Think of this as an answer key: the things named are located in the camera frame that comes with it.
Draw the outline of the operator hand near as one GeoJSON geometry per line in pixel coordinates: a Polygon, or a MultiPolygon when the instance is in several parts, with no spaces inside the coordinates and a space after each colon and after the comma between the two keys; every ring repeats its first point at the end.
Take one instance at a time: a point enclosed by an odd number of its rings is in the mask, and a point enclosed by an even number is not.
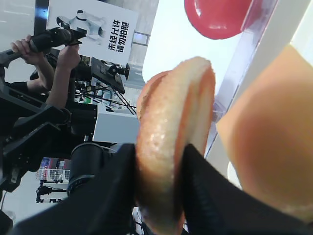
{"type": "Polygon", "coordinates": [[[75,68],[80,62],[79,45],[66,46],[63,48],[57,60],[57,68],[72,70],[75,68]]]}

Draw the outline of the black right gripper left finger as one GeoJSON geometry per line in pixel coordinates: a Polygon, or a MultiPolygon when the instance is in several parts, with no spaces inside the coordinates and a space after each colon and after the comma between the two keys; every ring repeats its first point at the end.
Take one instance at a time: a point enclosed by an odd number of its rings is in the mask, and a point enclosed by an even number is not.
{"type": "Polygon", "coordinates": [[[13,227],[13,235],[127,235],[134,207],[135,146],[124,144],[92,180],[13,227]]]}

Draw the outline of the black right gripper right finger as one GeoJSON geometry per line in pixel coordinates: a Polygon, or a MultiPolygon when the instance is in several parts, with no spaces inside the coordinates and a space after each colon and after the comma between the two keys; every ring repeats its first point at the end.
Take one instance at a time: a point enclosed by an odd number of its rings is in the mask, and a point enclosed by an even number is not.
{"type": "Polygon", "coordinates": [[[182,205],[191,235],[311,235],[312,228],[243,192],[191,144],[181,169],[182,205]]]}

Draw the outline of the operator hand far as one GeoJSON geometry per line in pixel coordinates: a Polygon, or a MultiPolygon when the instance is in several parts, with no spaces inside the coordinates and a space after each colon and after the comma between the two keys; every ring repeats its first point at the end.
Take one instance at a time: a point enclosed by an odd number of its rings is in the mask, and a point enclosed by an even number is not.
{"type": "Polygon", "coordinates": [[[22,55],[22,59],[27,63],[31,65],[36,65],[38,62],[37,54],[33,53],[30,50],[29,42],[30,42],[31,36],[27,35],[26,38],[23,38],[21,40],[16,40],[15,42],[11,42],[11,49],[15,53],[20,53],[22,55]]]}

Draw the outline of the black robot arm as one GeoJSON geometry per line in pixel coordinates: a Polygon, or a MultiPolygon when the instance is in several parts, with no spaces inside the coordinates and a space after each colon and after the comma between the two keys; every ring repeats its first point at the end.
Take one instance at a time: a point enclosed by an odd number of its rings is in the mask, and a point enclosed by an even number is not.
{"type": "MultiPolygon", "coordinates": [[[[112,157],[94,144],[71,155],[68,199],[13,227],[12,235],[133,235],[135,147],[112,157]]],[[[194,146],[182,160],[183,209],[190,235],[310,235],[302,221],[241,191],[194,146]]]]}

